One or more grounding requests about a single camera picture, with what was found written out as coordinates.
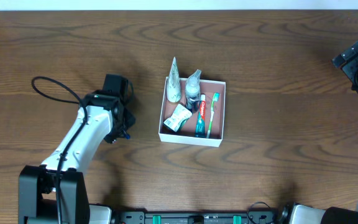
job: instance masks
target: wood grain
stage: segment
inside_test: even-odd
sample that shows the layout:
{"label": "wood grain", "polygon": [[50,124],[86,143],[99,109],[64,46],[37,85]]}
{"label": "wood grain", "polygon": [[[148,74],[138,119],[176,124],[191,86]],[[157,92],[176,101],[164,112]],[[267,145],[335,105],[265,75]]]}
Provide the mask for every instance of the wood grain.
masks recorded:
{"label": "wood grain", "polygon": [[[0,223],[17,220],[17,178],[58,146],[81,95],[120,73],[135,87],[130,141],[102,143],[92,203],[147,210],[245,210],[288,200],[354,209],[358,96],[331,59],[358,40],[358,11],[0,12]],[[176,56],[227,83],[220,148],[160,142],[163,83]],[[69,98],[57,86],[41,90]]]}

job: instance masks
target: wooden table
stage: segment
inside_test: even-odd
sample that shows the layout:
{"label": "wooden table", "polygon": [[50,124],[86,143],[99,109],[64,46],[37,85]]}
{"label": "wooden table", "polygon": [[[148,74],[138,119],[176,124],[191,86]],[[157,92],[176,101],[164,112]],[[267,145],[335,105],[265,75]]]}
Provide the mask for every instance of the wooden table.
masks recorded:
{"label": "wooden table", "polygon": [[[86,176],[91,203],[246,210],[295,200],[355,209],[358,96],[331,59],[357,40],[358,11],[0,12],[0,223],[17,221],[19,172],[48,157],[76,116],[76,106],[35,93],[38,75],[81,96],[101,88],[106,73],[134,83],[132,139],[100,145]],[[160,142],[174,56],[181,77],[199,68],[227,83],[221,147]]]}

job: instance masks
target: white background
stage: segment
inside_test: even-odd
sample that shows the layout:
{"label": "white background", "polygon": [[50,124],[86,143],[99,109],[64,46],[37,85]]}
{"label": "white background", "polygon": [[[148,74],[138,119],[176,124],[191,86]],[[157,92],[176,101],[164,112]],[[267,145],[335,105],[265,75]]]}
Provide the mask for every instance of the white background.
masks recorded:
{"label": "white background", "polygon": [[0,10],[358,9],[358,0],[0,0]]}

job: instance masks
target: white box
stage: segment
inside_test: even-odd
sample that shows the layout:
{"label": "white box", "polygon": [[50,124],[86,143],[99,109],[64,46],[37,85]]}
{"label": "white box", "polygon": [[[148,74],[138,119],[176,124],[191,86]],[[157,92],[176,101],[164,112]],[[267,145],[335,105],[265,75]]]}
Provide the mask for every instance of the white box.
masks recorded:
{"label": "white box", "polygon": [[[181,99],[180,103],[185,105],[185,83],[187,78],[180,79],[181,86]],[[214,118],[211,136],[207,138],[194,137],[196,131],[196,122],[198,117],[198,111],[186,122],[181,131],[175,133],[163,125],[163,122],[169,118],[173,110],[178,103],[171,103],[167,100],[167,82],[168,77],[165,79],[164,94],[162,98],[161,114],[160,114],[160,126],[158,128],[158,135],[162,142],[173,142],[182,144],[193,144],[199,146],[213,146],[219,147],[223,140],[224,129],[224,108],[226,102],[226,82],[200,80],[201,94],[206,95],[206,111],[205,111],[205,134],[209,127],[209,118],[211,117],[211,102],[214,93],[219,93],[218,102],[214,103]]]}

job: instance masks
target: green toothbrush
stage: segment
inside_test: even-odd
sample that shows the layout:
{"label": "green toothbrush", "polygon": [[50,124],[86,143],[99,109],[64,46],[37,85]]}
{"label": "green toothbrush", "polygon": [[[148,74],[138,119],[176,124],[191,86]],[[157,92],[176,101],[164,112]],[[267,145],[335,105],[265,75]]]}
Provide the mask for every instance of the green toothbrush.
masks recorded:
{"label": "green toothbrush", "polygon": [[212,120],[214,119],[214,102],[218,102],[219,99],[219,93],[214,93],[214,96],[212,97],[212,103],[211,103],[211,119],[209,119],[209,128],[208,132],[206,134],[206,138],[209,138],[209,135],[211,134],[212,129]]}

